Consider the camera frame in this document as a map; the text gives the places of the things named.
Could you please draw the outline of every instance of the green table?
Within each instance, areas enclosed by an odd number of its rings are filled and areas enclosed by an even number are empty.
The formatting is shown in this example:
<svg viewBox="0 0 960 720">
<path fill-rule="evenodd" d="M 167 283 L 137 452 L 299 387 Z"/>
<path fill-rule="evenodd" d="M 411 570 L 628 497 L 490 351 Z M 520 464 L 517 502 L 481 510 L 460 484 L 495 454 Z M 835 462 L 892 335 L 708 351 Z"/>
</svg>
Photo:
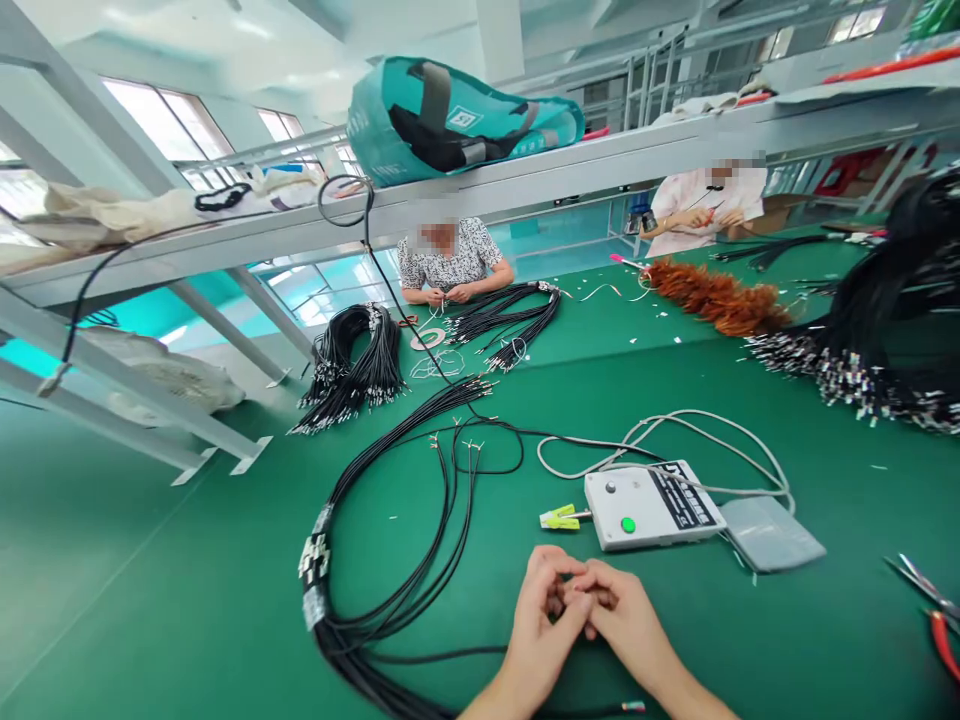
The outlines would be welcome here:
<svg viewBox="0 0 960 720">
<path fill-rule="evenodd" d="M 862 253 L 839 245 L 801 248 L 763 278 L 744 262 L 723 267 L 751 282 L 782 282 L 843 273 Z M 557 284 L 582 297 L 610 281 L 626 298 L 636 295 L 635 278 L 620 266 Z M 793 295 L 791 288 L 785 298 Z M 529 355 L 478 411 L 521 427 L 620 439 L 640 418 L 697 408 L 750 428 L 779 458 L 797 517 L 827 548 L 826 558 L 762 576 L 756 587 L 719 539 L 606 558 L 643 579 L 681 657 L 736 712 L 798 720 L 957 717 L 960 694 L 937 659 L 918 612 L 922 600 L 881 560 L 905 552 L 946 594 L 960 597 L 948 546 L 960 506 L 954 440 L 893 423 L 857 423 L 848 408 L 825 407 L 812 382 L 737 362 L 746 356 L 742 341 L 717 335 L 654 293 L 636 303 L 609 289 L 585 303 L 565 298 Z M 481 366 L 480 356 L 464 356 L 468 369 Z M 409 368 L 414 354 L 405 348 L 403 357 Z M 342 469 L 440 382 L 414 382 L 414 392 L 397 403 L 314 438 L 283 436 L 295 410 L 235 412 L 239 429 L 274 433 L 273 444 L 248 474 L 228 477 L 230 462 L 221 458 L 184 490 L 188 500 L 12 693 L 0 710 L 4 720 L 380 717 L 325 665 L 305 632 L 296 564 Z M 716 432 L 749 448 L 726 428 Z M 486 442 L 484 467 L 516 457 L 515 440 L 502 431 L 478 429 L 473 439 Z M 646 445 L 688 460 L 705 483 L 764 486 L 722 448 L 678 428 L 658 430 Z M 382 644 L 384 652 L 504 643 L 533 545 L 556 543 L 581 558 L 600 554 L 589 526 L 564 535 L 539 529 L 541 512 L 584 501 L 580 482 L 549 475 L 532 457 L 534 447 L 535 440 L 526 441 L 528 459 L 518 472 L 481 479 L 458 572 L 419 621 Z M 571 469 L 598 457 L 568 447 L 548 452 Z M 422 464 L 419 473 L 400 473 L 415 463 Z M 409 573 L 435 530 L 440 487 L 426 441 L 392 452 L 364 476 L 334 529 L 339 608 L 369 608 Z M 472 657 L 391 672 L 456 706 L 498 664 L 497 657 Z M 550 705 L 645 697 L 602 643 L 584 644 Z M 658 708 L 649 714 L 662 716 Z"/>
</svg>

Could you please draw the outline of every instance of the red pliers handle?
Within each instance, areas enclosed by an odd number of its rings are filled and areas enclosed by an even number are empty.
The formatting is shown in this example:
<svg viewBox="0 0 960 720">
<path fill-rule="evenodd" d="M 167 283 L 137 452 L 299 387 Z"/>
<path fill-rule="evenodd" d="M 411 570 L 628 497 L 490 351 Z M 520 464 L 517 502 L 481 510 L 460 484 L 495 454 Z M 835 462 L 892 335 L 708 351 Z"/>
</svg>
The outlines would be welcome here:
<svg viewBox="0 0 960 720">
<path fill-rule="evenodd" d="M 947 670 L 953 675 L 953 679 L 960 683 L 960 667 L 957 667 L 957 661 L 953 658 L 953 650 L 950 648 L 950 626 L 947 618 L 939 610 L 930 613 L 930 625 L 933 629 L 933 642 L 937 646 L 937 653 Z"/>
</svg>

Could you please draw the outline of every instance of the label on device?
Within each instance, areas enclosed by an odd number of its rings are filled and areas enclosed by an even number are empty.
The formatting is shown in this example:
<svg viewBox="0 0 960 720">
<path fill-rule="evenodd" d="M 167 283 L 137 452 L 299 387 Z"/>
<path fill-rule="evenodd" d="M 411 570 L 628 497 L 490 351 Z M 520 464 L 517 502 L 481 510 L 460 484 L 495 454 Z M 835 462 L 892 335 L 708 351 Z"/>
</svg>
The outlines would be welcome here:
<svg viewBox="0 0 960 720">
<path fill-rule="evenodd" d="M 663 468 L 674 475 L 690 477 L 683 471 L 683 467 L 677 463 L 657 463 L 656 467 Z M 692 530 L 693 528 L 717 524 L 710 511 L 700 501 L 694 487 L 653 470 L 648 470 L 648 472 L 653 484 L 660 492 L 660 497 L 663 498 L 663 504 L 666 505 L 667 511 L 677 524 L 678 530 Z"/>
</svg>

